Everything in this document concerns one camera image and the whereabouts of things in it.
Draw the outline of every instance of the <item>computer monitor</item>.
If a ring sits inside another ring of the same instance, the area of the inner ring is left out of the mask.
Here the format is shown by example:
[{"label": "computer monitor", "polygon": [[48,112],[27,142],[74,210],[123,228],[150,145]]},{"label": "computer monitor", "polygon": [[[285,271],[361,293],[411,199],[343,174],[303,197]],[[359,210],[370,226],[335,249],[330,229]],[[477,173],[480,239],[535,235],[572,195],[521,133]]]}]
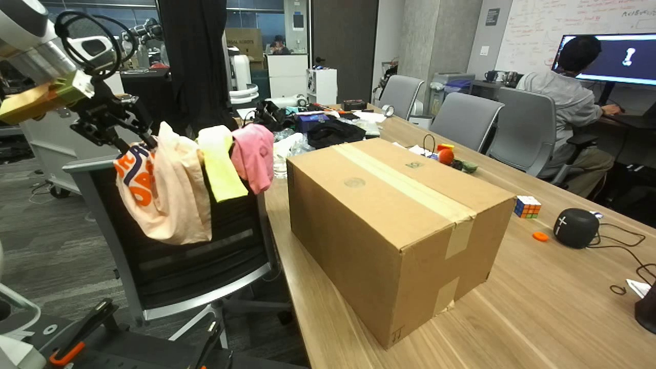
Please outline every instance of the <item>computer monitor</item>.
[{"label": "computer monitor", "polygon": [[[656,33],[605,33],[598,57],[575,77],[656,86]],[[563,35],[557,53],[574,38]]]}]

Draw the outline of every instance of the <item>gray carpet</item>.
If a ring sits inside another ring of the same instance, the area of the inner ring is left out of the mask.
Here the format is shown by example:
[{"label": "gray carpet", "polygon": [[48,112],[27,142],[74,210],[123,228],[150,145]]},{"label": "gray carpet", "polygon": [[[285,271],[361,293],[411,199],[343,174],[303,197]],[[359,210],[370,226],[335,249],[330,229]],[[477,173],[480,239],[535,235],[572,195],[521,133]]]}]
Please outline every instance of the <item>gray carpet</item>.
[{"label": "gray carpet", "polygon": [[[40,305],[45,315],[78,320],[103,297],[120,309],[117,318],[148,336],[172,334],[184,318],[139,326],[126,312],[113,257],[81,197],[54,199],[37,159],[0,164],[0,242],[4,247],[1,283]],[[209,326],[200,321],[179,340],[200,340]],[[229,347],[246,354],[282,362],[306,362],[292,318],[228,315]]]}]

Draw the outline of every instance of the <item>cardboard box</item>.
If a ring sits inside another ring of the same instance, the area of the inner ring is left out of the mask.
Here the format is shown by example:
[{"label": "cardboard box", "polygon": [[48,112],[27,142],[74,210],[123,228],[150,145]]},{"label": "cardboard box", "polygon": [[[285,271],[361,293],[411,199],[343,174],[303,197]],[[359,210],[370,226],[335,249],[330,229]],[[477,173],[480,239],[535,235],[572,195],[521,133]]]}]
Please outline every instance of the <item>cardboard box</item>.
[{"label": "cardboard box", "polygon": [[236,46],[254,62],[263,60],[261,33],[258,28],[226,28],[228,48]]},{"label": "cardboard box", "polygon": [[391,347],[490,275],[515,195],[383,139],[295,155],[291,229]]}]

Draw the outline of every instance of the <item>wooden table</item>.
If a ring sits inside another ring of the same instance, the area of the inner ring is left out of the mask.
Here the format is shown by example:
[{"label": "wooden table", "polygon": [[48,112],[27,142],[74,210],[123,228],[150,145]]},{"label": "wooden table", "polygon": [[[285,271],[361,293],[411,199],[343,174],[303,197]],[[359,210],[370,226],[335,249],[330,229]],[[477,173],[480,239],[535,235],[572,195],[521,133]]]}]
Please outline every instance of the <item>wooden table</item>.
[{"label": "wooden table", "polygon": [[[388,119],[381,130],[383,139],[403,145],[419,144],[424,135],[424,130],[399,119]],[[656,261],[656,231],[492,157],[455,147],[459,157],[480,167],[477,178],[516,195],[533,195],[543,210],[535,219],[513,216],[490,281],[388,351],[292,238],[287,183],[278,180],[268,190],[268,216],[311,366],[654,366],[656,336],[634,320],[638,297],[608,290],[638,279],[635,261],[622,251],[572,251],[556,239],[539,243],[531,231],[552,229],[566,208],[597,210],[602,221],[647,235],[634,249],[644,262]]]}]

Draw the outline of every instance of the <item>packing tape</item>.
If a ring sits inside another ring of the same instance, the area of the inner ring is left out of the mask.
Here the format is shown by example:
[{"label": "packing tape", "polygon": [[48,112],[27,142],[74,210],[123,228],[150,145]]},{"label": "packing tape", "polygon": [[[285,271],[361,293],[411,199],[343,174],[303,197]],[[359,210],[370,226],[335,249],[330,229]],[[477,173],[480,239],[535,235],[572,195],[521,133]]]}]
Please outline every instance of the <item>packing tape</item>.
[{"label": "packing tape", "polygon": [[354,145],[331,145],[339,155],[349,157],[357,167],[361,167],[365,173],[373,174],[381,183],[388,183],[389,187],[406,192],[411,200],[425,208],[427,212],[437,214],[438,217],[445,217],[452,221],[452,229],[449,235],[446,247],[446,261],[455,255],[462,252],[468,247],[468,235],[473,228],[475,212],[468,208],[452,200],[451,197],[445,197],[437,192],[434,188],[398,173],[395,169],[388,167],[385,162],[357,149]]}]

